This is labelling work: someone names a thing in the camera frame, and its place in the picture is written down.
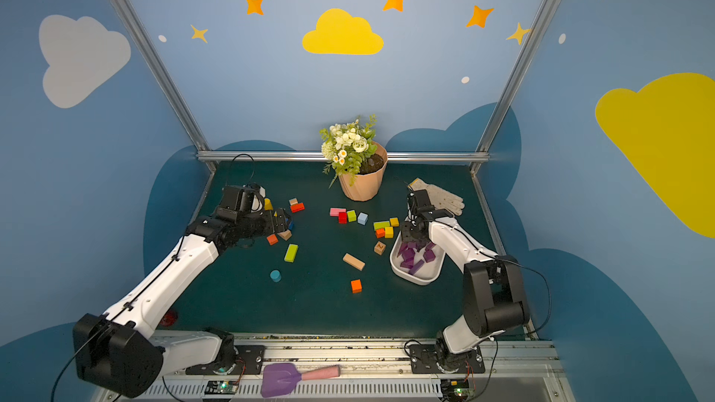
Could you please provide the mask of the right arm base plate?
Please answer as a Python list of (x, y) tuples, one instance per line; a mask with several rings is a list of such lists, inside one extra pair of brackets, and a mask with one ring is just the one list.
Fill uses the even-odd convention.
[(404, 347), (413, 374), (484, 374), (480, 349), (450, 353), (445, 346), (408, 342)]

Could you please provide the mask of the white storage bin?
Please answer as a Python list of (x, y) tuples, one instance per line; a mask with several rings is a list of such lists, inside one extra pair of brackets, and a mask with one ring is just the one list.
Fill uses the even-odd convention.
[(390, 265), (398, 277), (427, 286), (439, 278), (445, 250), (428, 239), (415, 239), (409, 231), (400, 233), (390, 251)]

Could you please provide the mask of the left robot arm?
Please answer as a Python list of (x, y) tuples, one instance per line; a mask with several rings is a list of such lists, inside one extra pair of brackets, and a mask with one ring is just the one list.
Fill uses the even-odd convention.
[(86, 314), (73, 327), (77, 377), (126, 398), (141, 396), (157, 379), (177, 370), (236, 366), (232, 334), (204, 329), (173, 341), (153, 336), (173, 303), (211, 264), (242, 240), (278, 235), (290, 214), (266, 206), (258, 184), (225, 186), (212, 214), (195, 218), (177, 245), (132, 291), (100, 316)]

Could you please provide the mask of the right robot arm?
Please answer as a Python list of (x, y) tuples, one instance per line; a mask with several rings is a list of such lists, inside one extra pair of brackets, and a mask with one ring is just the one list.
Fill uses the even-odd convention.
[(414, 274), (400, 273), (426, 286), (439, 277), (445, 258), (463, 274), (462, 316), (437, 336), (439, 359), (445, 361), (475, 349), (484, 340), (526, 326), (531, 320), (521, 266), (509, 255), (499, 255), (480, 244), (449, 210), (439, 210), (426, 190), (411, 191), (408, 213), (400, 228), (403, 245), (430, 247), (436, 265), (426, 262)]

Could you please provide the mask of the purple long block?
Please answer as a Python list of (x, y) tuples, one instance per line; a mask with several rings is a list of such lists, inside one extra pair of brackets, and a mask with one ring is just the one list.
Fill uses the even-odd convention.
[(413, 267), (409, 270), (410, 275), (415, 275), (423, 266), (425, 265), (424, 260), (416, 262)]

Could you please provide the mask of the purple cube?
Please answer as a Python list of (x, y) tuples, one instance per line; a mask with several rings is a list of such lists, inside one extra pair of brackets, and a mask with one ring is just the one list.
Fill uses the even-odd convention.
[(415, 257), (415, 251), (412, 248), (405, 249), (405, 251), (402, 251), (401, 256), (404, 262), (412, 262)]
[(424, 254), (423, 254), (423, 260), (429, 264), (430, 262), (434, 262), (436, 260), (436, 254), (432, 249), (425, 249)]

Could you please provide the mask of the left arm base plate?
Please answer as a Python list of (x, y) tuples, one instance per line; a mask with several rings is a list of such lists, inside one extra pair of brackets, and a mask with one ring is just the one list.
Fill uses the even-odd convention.
[(263, 345), (237, 344), (232, 353), (221, 352), (213, 362), (187, 368), (185, 374), (202, 376), (259, 375), (262, 372), (265, 352), (266, 348)]

